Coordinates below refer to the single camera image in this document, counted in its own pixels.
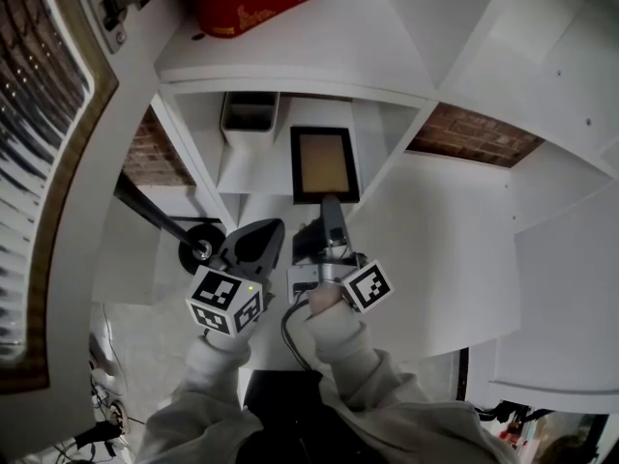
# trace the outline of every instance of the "floor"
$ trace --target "floor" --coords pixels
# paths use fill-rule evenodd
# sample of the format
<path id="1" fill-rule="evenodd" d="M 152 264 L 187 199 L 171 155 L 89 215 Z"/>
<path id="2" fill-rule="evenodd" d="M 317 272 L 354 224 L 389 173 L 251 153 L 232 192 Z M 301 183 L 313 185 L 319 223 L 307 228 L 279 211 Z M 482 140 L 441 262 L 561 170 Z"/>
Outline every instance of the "floor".
<path id="1" fill-rule="evenodd" d="M 93 303 L 92 306 L 91 330 L 112 360 L 111 340 L 126 386 L 121 377 L 114 377 L 110 382 L 115 392 L 124 395 L 122 400 L 129 416 L 140 421 L 146 421 L 157 411 L 179 383 L 184 371 L 185 354 L 201 332 L 191 319 L 184 301 L 192 276 L 180 266 L 177 246 L 174 238 L 161 233 L 150 305 L 117 303 L 115 298 L 110 298 L 110 302 Z M 280 337 L 280 319 L 288 305 L 285 297 L 278 292 L 285 291 L 285 264 L 290 261 L 289 254 L 290 243 L 286 240 L 280 267 L 271 276 L 276 298 L 261 317 L 251 340 L 252 356 L 247 366 L 242 368 L 242 379 L 249 380 L 251 370 L 257 367 L 299 369 Z M 307 313 L 299 311 L 291 319 L 289 330 L 304 356 L 316 362 L 311 354 L 310 338 L 302 326 L 305 317 Z M 432 399 L 443 401 L 456 398 L 458 353 L 411 360 L 401 363 L 400 367 L 417 373 L 422 388 Z M 130 421 L 130 430 L 127 439 L 133 450 L 137 450 L 142 425 Z"/>

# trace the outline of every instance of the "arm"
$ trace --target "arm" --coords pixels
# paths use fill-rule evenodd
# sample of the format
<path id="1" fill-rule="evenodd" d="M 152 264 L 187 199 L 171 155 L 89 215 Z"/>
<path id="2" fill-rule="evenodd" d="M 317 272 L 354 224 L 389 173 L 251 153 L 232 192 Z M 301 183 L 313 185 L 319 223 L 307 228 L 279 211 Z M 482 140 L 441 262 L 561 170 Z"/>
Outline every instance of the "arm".
<path id="1" fill-rule="evenodd" d="M 309 310 L 306 325 L 316 342 L 316 356 L 331 365 L 339 396 L 350 409 L 427 402 L 414 375 L 400 372 L 387 353 L 371 348 L 368 327 L 341 300 L 338 285 L 310 292 Z"/>
<path id="2" fill-rule="evenodd" d="M 207 428 L 241 416 L 236 393 L 238 368 L 250 358 L 252 330 L 248 328 L 248 334 L 237 338 L 209 332 L 193 344 L 172 402 L 146 422 L 137 462 L 203 459 L 203 454 L 193 450 L 201 445 Z"/>

